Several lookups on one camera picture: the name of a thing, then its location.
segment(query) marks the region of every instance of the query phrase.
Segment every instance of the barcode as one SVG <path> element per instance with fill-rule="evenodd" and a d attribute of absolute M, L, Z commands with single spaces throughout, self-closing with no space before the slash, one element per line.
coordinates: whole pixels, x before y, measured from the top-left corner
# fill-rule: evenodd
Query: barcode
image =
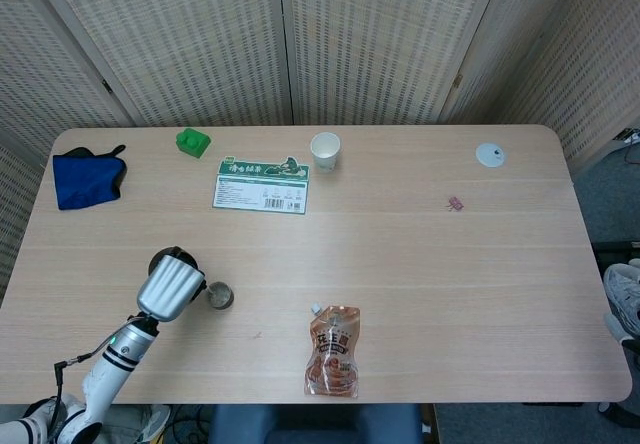
<path fill-rule="evenodd" d="M 265 199 L 265 209 L 282 209 L 284 207 L 284 199 Z"/>

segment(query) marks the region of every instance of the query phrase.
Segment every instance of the woven wall panel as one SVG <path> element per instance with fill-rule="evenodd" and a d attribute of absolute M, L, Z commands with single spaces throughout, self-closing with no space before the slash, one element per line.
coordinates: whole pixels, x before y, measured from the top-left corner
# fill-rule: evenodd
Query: woven wall panel
<path fill-rule="evenodd" d="M 434 122 L 478 3 L 292 0 L 302 123 Z"/>
<path fill-rule="evenodd" d="M 42 173 L 0 145 L 0 304 L 20 249 Z"/>
<path fill-rule="evenodd" d="M 270 0 L 67 1 L 148 124 L 288 122 Z"/>
<path fill-rule="evenodd" d="M 0 126 L 43 158 L 71 127 L 117 119 L 29 0 L 0 0 Z"/>
<path fill-rule="evenodd" d="M 489 122 L 486 115 L 491 105 L 558 1 L 491 0 L 461 67 L 460 86 L 452 90 L 443 109 L 442 122 Z"/>
<path fill-rule="evenodd" d="M 640 119 L 640 0 L 567 0 L 549 33 L 496 115 L 554 129 L 577 170 Z"/>

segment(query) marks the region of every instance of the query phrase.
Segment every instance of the small pink object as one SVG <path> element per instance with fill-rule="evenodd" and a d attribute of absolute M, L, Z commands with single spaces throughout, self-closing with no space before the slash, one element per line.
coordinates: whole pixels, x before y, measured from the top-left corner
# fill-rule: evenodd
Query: small pink object
<path fill-rule="evenodd" d="M 453 210 L 461 211 L 462 208 L 464 208 L 464 206 L 462 205 L 462 202 L 460 202 L 460 199 L 458 199 L 455 196 L 449 198 L 449 210 L 450 211 L 453 211 Z"/>

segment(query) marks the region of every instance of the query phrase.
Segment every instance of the small cup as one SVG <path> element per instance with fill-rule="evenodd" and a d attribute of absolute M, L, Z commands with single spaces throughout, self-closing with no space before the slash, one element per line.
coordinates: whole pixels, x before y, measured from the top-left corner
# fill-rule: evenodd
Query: small cup
<path fill-rule="evenodd" d="M 313 162 L 320 171 L 333 171 L 339 152 L 340 138 L 333 132 L 321 132 L 311 139 Z"/>

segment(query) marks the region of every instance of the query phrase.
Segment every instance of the white round object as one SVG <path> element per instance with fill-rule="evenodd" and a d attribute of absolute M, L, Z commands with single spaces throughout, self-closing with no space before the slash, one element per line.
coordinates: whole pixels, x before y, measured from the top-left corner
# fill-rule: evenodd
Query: white round object
<path fill-rule="evenodd" d="M 483 166 L 500 167 L 507 160 L 507 153 L 497 144 L 485 142 L 476 149 L 476 157 Z"/>
<path fill-rule="evenodd" d="M 332 171 L 340 152 L 340 138 L 333 132 L 321 132 L 311 139 L 313 162 L 321 171 Z"/>

